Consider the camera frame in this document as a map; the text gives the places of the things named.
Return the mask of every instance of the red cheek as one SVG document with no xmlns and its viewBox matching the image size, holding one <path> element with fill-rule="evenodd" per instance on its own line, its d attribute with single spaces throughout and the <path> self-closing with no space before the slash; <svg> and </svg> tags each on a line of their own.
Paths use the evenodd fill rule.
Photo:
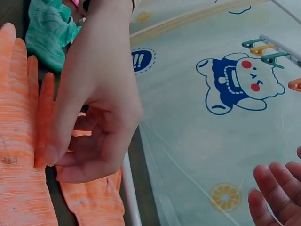
<svg viewBox="0 0 301 226">
<path fill-rule="evenodd" d="M 256 83 L 251 85 L 251 89 L 255 92 L 258 92 L 260 90 L 260 86 Z"/>
<path fill-rule="evenodd" d="M 248 61 L 248 60 L 244 60 L 243 62 L 241 62 L 241 65 L 242 65 L 244 68 L 251 68 L 251 67 L 252 67 L 251 62 Z"/>
</svg>

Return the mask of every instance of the pink cloth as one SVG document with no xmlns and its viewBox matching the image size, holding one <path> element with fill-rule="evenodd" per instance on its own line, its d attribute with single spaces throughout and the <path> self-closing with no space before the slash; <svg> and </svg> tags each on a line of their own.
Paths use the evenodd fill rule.
<svg viewBox="0 0 301 226">
<path fill-rule="evenodd" d="M 71 0 L 77 7 L 79 6 L 79 0 Z"/>
</svg>

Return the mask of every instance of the green cloth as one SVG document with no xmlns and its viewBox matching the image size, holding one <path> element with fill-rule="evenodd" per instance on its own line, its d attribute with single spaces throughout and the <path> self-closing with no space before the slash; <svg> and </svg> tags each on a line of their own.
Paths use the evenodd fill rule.
<svg viewBox="0 0 301 226">
<path fill-rule="evenodd" d="M 74 23 L 71 10 L 62 0 L 31 0 L 28 15 L 28 53 L 60 72 L 65 61 L 63 48 L 73 42 L 81 27 Z"/>
</svg>

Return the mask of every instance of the plastic clip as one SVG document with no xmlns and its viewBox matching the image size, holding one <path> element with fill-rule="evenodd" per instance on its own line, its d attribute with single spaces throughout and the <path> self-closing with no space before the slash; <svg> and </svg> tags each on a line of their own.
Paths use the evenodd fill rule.
<svg viewBox="0 0 301 226">
<path fill-rule="evenodd" d="M 262 56 L 261 57 L 261 61 L 264 62 L 264 63 L 266 63 L 266 64 L 272 65 L 274 67 L 278 67 L 278 68 L 284 69 L 283 66 L 276 64 L 276 61 L 277 61 L 276 58 L 278 58 L 278 57 L 285 57 L 285 56 L 289 56 L 289 54 L 288 53 L 270 54 L 270 55 Z"/>
<path fill-rule="evenodd" d="M 290 81 L 288 83 L 288 87 L 292 90 L 297 91 L 297 92 L 301 92 L 301 78 Z"/>
<path fill-rule="evenodd" d="M 264 50 L 268 48 L 277 48 L 275 45 L 266 45 L 266 46 L 259 46 L 250 49 L 250 53 L 253 53 L 256 56 L 262 57 L 264 56 Z"/>
<path fill-rule="evenodd" d="M 250 41 L 245 41 L 243 42 L 241 45 L 244 47 L 244 48 L 254 48 L 254 44 L 257 43 L 257 42 L 261 42 L 261 41 L 265 41 L 265 39 L 254 39 L 254 40 L 250 40 Z"/>
</svg>

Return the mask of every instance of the table surface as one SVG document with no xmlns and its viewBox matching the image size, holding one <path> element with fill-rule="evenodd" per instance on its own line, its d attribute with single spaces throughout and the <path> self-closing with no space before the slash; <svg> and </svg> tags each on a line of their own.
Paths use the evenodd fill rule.
<svg viewBox="0 0 301 226">
<path fill-rule="evenodd" d="M 72 9 L 72 16 L 74 21 L 78 21 L 81 17 L 76 7 L 69 0 L 63 0 L 64 4 Z M 0 26 L 6 22 L 11 22 L 16 27 L 16 36 L 19 38 L 25 38 L 25 34 L 28 28 L 28 7 L 29 0 L 1 0 L 0 7 Z M 52 72 L 51 69 L 45 67 L 39 62 L 39 84 L 43 79 L 46 72 Z M 59 84 L 59 74 L 56 75 L 56 88 Z M 146 167 L 146 162 L 143 153 L 143 146 L 139 129 L 134 134 L 132 143 L 129 147 L 129 158 L 132 167 L 132 174 L 134 179 L 135 191 L 140 210 L 140 216 L 142 224 L 144 226 L 159 226 L 159 219 L 154 202 L 151 183 Z M 47 186 L 51 195 L 51 199 L 55 208 L 55 212 L 58 218 L 60 226 L 77 226 L 75 216 L 69 211 L 59 183 L 55 179 L 56 170 L 54 167 L 46 168 Z M 124 187 L 121 185 L 120 191 L 121 197 L 125 204 L 126 213 L 124 216 L 127 226 L 130 226 L 130 218 L 128 214 L 127 203 L 125 199 Z"/>
</svg>

